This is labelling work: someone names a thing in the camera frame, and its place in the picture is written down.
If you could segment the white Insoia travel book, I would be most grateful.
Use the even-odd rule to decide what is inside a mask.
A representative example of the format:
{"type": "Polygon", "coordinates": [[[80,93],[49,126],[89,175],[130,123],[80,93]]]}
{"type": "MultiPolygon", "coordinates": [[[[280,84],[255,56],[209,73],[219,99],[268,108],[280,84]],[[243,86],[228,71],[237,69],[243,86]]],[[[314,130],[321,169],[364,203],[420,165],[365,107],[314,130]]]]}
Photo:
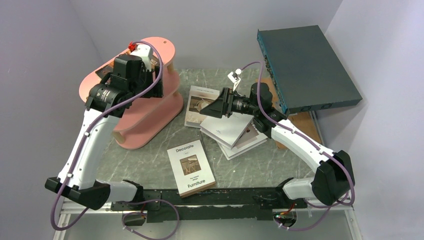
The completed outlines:
{"type": "Polygon", "coordinates": [[[253,116],[233,113],[230,117],[208,116],[200,124],[200,131],[228,149],[232,149],[243,135],[253,116]]]}

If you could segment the white Decorate Furniture book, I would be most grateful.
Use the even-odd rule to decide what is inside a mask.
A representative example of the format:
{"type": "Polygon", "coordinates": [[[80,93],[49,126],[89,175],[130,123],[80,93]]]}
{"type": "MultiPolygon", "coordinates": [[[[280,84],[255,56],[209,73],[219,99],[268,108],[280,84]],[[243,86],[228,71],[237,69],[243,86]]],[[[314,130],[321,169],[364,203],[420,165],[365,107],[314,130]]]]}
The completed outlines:
{"type": "Polygon", "coordinates": [[[216,185],[216,179],[199,139],[170,148],[167,154],[181,198],[216,185]]]}

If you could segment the dark teal flat box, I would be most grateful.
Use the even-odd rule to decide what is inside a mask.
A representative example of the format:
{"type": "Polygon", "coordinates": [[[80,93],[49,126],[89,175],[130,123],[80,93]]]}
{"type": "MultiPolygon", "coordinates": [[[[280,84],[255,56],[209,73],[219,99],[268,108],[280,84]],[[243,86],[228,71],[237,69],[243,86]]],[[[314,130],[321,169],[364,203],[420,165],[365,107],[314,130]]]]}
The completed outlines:
{"type": "Polygon", "coordinates": [[[283,114],[357,105],[363,98],[318,25],[258,30],[283,114]]]}

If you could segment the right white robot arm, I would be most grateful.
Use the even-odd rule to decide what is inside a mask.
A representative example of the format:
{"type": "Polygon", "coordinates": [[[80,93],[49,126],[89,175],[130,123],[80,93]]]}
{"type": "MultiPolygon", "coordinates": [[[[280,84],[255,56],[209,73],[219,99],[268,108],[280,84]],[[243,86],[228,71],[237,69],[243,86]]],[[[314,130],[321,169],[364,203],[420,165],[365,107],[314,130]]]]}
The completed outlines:
{"type": "Polygon", "coordinates": [[[259,132],[287,147],[313,170],[313,177],[291,177],[275,188],[280,207],[287,208],[300,199],[316,199],[321,208],[352,205],[355,178],[349,154],[344,150],[335,152],[307,136],[273,106],[272,100],[266,83],[253,83],[249,96],[224,87],[200,114],[219,119],[234,113],[252,116],[259,132]]]}

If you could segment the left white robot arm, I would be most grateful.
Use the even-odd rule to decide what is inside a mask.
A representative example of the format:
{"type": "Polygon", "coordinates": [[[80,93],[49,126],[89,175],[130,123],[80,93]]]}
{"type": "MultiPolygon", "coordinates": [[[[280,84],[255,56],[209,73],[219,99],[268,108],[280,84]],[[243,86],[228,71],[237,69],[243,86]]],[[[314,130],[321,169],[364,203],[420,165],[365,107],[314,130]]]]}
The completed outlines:
{"type": "Polygon", "coordinates": [[[71,155],[57,177],[44,187],[88,209],[98,210],[108,202],[124,202],[131,210],[144,203],[144,188],[133,181],[107,182],[96,179],[107,137],[138,98],[162,97],[163,61],[152,66],[149,57],[121,54],[112,71],[90,90],[83,123],[71,155]]]}

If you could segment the brown wooden board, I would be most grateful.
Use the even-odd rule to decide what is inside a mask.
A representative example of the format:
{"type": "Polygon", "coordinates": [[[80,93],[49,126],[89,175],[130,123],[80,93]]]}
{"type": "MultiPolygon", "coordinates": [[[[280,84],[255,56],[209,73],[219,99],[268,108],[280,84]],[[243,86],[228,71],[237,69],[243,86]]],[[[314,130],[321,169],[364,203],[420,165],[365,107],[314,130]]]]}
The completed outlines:
{"type": "MultiPolygon", "coordinates": [[[[261,80],[261,84],[262,85],[260,86],[260,90],[268,90],[270,92],[269,95],[272,96],[272,98],[268,97],[265,101],[263,99],[261,100],[265,112],[275,121],[281,120],[282,108],[280,106],[277,92],[272,83],[272,79],[269,77],[263,78],[261,80]]],[[[262,116],[261,113],[258,114],[258,116],[255,116],[254,119],[257,121],[257,123],[255,123],[255,127],[258,130],[264,130],[263,133],[267,136],[271,134],[271,127],[275,126],[274,123],[271,123],[266,117],[262,116]]],[[[300,112],[294,115],[289,115],[287,119],[290,120],[296,128],[298,128],[307,136],[311,137],[314,141],[319,144],[322,143],[310,112],[300,112]]]]}

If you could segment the pink three-tier shelf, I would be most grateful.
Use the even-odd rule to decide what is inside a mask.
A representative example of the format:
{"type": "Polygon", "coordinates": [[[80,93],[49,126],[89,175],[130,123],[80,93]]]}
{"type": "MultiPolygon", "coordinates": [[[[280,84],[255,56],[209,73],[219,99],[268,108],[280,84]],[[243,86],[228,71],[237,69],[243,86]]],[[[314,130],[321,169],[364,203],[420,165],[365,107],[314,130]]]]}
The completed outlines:
{"type": "Polygon", "coordinates": [[[174,44],[158,36],[147,37],[144,41],[158,50],[163,61],[163,97],[139,98],[124,112],[112,135],[127,150],[146,145],[181,112],[184,105],[183,97],[178,91],[180,77],[173,67],[176,53],[174,44]]]}

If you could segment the white fashion cover magazine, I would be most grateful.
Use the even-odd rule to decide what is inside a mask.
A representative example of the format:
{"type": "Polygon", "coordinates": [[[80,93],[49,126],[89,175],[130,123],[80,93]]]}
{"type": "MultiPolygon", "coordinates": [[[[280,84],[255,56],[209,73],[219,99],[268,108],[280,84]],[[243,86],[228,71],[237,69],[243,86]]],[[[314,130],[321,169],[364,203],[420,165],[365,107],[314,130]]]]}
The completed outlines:
{"type": "Polygon", "coordinates": [[[268,137],[259,132],[252,123],[248,125],[245,132],[241,135],[241,137],[237,140],[235,145],[229,149],[222,144],[218,143],[219,148],[223,152],[223,155],[227,160],[234,159],[239,155],[248,152],[249,150],[265,143],[268,137]]]}

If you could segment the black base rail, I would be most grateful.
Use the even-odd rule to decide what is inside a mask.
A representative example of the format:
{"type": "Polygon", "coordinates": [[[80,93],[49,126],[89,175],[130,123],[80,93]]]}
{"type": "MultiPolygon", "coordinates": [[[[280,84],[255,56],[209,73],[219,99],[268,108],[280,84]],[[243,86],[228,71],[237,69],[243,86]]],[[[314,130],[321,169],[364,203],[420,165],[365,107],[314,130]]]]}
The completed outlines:
{"type": "Polygon", "coordinates": [[[176,220],[256,219],[271,221],[278,212],[307,208],[302,199],[283,199],[274,187],[212,188],[181,198],[177,189],[146,189],[148,202],[130,206],[114,202],[111,210],[146,213],[148,223],[176,220]]]}

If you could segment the beige cup cover book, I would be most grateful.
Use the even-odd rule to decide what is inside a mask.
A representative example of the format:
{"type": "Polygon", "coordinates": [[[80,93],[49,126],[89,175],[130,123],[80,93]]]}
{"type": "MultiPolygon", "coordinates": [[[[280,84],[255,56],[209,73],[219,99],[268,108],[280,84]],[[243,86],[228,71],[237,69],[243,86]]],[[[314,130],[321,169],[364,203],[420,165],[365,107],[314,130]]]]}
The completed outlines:
{"type": "Polygon", "coordinates": [[[200,124],[207,117],[200,114],[200,110],[215,101],[219,94],[219,90],[192,85],[189,90],[184,125],[191,128],[200,128],[200,124]]]}

